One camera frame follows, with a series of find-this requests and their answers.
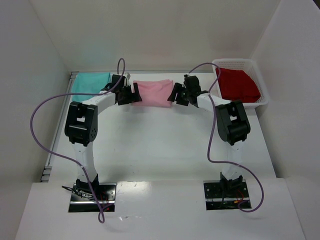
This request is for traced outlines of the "pink t shirt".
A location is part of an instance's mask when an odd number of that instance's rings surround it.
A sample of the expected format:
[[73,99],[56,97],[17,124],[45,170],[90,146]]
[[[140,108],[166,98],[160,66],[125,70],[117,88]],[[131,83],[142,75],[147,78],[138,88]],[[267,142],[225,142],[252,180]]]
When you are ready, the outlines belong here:
[[171,108],[172,102],[168,101],[173,90],[173,81],[170,79],[160,81],[138,81],[138,90],[142,101],[134,102],[134,106]]

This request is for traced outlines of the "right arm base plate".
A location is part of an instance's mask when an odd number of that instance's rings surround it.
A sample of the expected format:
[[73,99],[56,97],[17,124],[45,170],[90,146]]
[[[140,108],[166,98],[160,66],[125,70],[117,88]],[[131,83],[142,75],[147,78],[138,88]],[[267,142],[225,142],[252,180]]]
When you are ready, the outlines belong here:
[[224,193],[219,181],[204,181],[203,188],[207,211],[235,210],[238,209],[238,204],[245,210],[252,208],[245,180],[240,186]]

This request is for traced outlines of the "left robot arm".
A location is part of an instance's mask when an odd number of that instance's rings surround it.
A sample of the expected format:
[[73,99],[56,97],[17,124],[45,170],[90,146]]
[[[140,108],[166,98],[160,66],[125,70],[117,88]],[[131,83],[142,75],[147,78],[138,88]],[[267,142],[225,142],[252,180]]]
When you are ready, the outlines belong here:
[[72,101],[69,105],[64,133],[74,149],[77,167],[75,193],[101,194],[103,187],[95,168],[93,141],[98,135],[98,115],[114,105],[141,102],[136,83],[130,85],[130,74],[113,74],[111,82],[88,100]]

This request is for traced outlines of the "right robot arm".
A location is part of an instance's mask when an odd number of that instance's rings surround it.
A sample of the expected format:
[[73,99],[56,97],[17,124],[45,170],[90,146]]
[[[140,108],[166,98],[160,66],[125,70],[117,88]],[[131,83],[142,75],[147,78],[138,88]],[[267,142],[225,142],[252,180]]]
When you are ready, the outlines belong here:
[[[251,131],[251,126],[241,101],[230,101],[202,90],[196,76],[184,75],[183,83],[175,83],[168,101],[182,106],[189,104],[213,112],[213,123],[207,148],[207,159],[211,163],[226,164],[228,168],[220,173],[220,191],[222,197],[230,196],[238,191],[243,176],[238,171],[245,169],[241,165],[242,148]],[[211,159],[211,146],[214,131],[220,139],[228,144],[227,160]]]

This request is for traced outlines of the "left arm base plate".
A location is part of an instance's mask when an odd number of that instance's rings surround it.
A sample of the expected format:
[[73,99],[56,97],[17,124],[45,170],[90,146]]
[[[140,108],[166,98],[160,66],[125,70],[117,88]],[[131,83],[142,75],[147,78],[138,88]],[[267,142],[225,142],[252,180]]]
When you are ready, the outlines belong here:
[[[114,212],[116,205],[116,183],[102,183],[96,193],[104,212]],[[74,184],[68,207],[69,213],[98,213],[99,207],[90,190],[77,189]]]

